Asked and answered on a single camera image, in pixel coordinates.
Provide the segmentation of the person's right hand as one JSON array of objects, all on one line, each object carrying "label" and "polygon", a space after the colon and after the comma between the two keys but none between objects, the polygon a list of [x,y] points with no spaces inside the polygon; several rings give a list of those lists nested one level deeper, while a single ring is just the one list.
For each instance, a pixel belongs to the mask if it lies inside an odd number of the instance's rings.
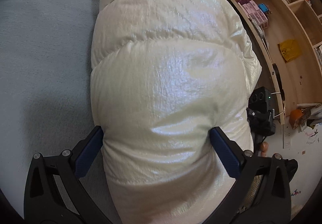
[{"label": "person's right hand", "polygon": [[267,151],[268,151],[269,144],[268,142],[262,142],[260,145],[260,156],[266,157]]}]

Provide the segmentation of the cream knit right sleeve forearm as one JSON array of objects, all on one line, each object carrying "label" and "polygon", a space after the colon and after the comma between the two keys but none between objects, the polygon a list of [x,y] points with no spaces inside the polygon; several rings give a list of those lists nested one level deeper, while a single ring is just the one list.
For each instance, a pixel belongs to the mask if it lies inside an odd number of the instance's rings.
[{"label": "cream knit right sleeve forearm", "polygon": [[260,189],[262,178],[263,178],[263,175],[256,175],[254,177],[254,180],[252,181],[251,187],[249,188],[249,190],[246,194],[246,197],[244,198],[239,209],[237,210],[238,214],[245,212],[246,210],[248,210],[252,206],[252,204],[255,200],[255,197]]}]

